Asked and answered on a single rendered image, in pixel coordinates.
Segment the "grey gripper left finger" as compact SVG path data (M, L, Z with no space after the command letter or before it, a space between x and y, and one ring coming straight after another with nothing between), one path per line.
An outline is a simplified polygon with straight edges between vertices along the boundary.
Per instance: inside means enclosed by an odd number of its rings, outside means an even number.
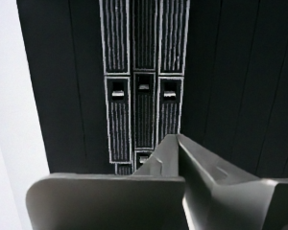
M132 175L48 174L24 203L32 230L180 230L184 190L179 143L167 134Z

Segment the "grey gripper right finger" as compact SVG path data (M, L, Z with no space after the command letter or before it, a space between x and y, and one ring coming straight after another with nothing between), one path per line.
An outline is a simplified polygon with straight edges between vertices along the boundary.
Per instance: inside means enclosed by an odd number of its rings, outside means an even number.
M288 178L260 179L175 136L190 230L281 230L288 224Z

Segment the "black server rack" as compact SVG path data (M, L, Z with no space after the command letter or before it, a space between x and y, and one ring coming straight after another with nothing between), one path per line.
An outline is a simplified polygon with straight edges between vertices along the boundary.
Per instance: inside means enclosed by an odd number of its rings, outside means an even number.
M288 178L288 0L15 3L49 174L132 175L183 134Z

